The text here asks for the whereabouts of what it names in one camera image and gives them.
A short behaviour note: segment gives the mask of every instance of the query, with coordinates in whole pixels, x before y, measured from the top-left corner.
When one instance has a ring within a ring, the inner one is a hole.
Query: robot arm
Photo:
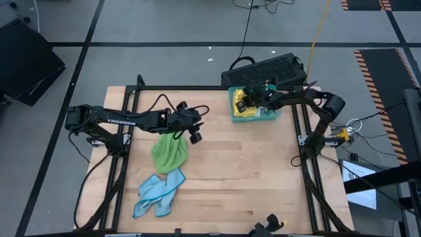
[[[293,92],[284,94],[265,88],[263,85],[247,86],[244,89],[245,97],[243,101],[237,103],[239,111],[244,111],[247,107],[264,107],[269,110],[281,109],[286,105],[306,104],[320,117],[320,120],[309,136],[304,141],[304,145],[301,147],[303,150],[303,158],[317,158],[320,155],[325,143],[324,133],[328,129],[329,123],[333,122],[338,114],[342,111],[345,106],[345,102],[342,98],[337,95],[328,92],[319,92],[311,88],[300,92]],[[319,106],[314,102],[315,99],[325,99],[325,104]],[[333,209],[324,199],[323,195],[318,191],[316,184],[312,181],[310,174],[305,172],[303,174],[305,186],[313,193],[315,198],[320,203],[326,214],[334,226],[340,232],[353,232],[350,228],[346,227],[341,219],[337,217]]]
[[[307,157],[317,157],[324,147],[324,133],[345,106],[342,98],[329,92],[319,92],[308,88],[301,92],[284,94],[265,88],[264,85],[247,86],[244,89],[243,103],[237,104],[239,111],[245,107],[264,107],[269,110],[278,110],[286,105],[306,104],[320,117],[320,120],[305,140],[304,154]],[[325,99],[326,102],[319,107],[314,100]]]
[[[135,126],[145,132],[168,134],[184,132],[191,134],[190,141],[196,144],[202,140],[199,127],[203,122],[201,115],[195,108],[187,108],[186,102],[181,102],[176,110],[171,113],[170,109],[131,113],[113,109],[104,109],[100,106],[79,105],[69,107],[67,110],[64,127],[71,133],[86,133],[89,142],[100,141],[105,144],[112,155],[121,156],[124,153],[125,142],[123,135],[111,134],[99,124],[111,123],[126,126]]]

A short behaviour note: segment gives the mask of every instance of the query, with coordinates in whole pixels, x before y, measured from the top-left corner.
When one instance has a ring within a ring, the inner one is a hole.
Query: blue towel
[[[153,174],[140,187],[140,201],[134,205],[133,218],[141,217],[155,204],[155,216],[163,217],[171,213],[171,201],[186,177],[180,169],[168,173],[166,180]]]

